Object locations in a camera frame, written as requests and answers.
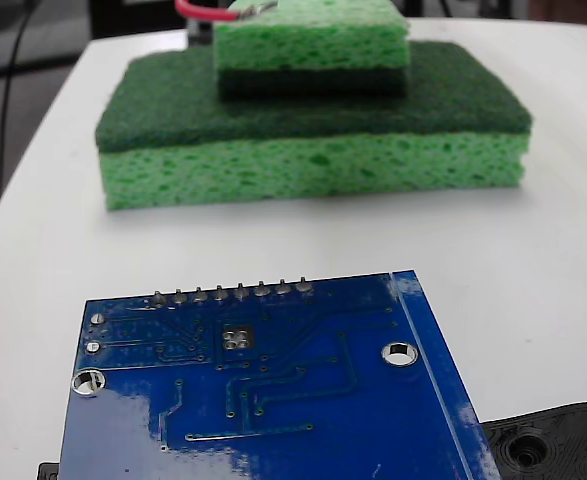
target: scrubbing pad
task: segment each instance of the scrubbing pad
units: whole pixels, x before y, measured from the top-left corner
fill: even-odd
[[[389,0],[280,0],[257,18],[215,25],[218,87],[225,98],[404,95],[407,34]]]
[[[134,62],[97,130],[108,207],[517,185],[528,112],[461,47],[411,48],[406,99],[225,104],[209,48]]]
[[[408,98],[222,102],[210,47],[134,61],[97,128],[101,152],[350,133],[528,134],[531,117],[462,47],[412,42]]]

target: table surface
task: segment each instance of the table surface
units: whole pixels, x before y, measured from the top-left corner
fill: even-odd
[[[0,479],[57,461],[84,302],[415,269],[481,421],[587,401],[587,27],[416,20],[535,117],[520,189],[104,209],[95,126],[127,62],[93,42],[0,204]]]

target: sponge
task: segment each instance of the sponge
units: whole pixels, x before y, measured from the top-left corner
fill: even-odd
[[[245,8],[255,0],[238,0]],[[279,0],[244,22],[215,25],[218,71],[400,68],[407,20],[389,0]]]
[[[215,25],[218,87],[225,98],[404,95],[407,34],[390,0],[280,0],[264,15]]]
[[[224,103],[208,47],[137,60],[96,132],[108,208],[516,186],[526,109],[461,47],[411,49],[389,99]]]

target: cable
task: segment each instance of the cable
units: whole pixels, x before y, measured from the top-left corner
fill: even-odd
[[[175,10],[184,18],[195,18],[203,22],[236,22],[255,17],[267,10],[277,7],[277,1],[271,1],[259,7],[250,6],[245,10],[227,10],[225,8],[199,7],[189,0],[175,0]]]
[[[2,197],[4,185],[4,157],[6,155],[6,122],[9,109],[9,97],[11,95],[11,80],[13,78],[13,72],[15,70],[15,62],[17,61],[17,53],[20,49],[20,42],[22,41],[22,36],[24,35],[24,31],[26,30],[26,25],[29,23],[31,15],[34,11],[34,2],[27,2],[24,16],[22,17],[22,21],[20,22],[20,25],[17,30],[17,35],[15,36],[15,42],[13,42],[13,51],[11,52],[11,58],[9,60],[9,65],[6,70],[6,81],[4,82],[4,93],[2,95],[2,110],[0,113],[0,198]]]
[[[449,2],[446,0],[440,0],[440,6],[442,7],[442,11],[444,12],[445,17],[453,17],[453,14],[451,14],[451,8],[449,7]]]

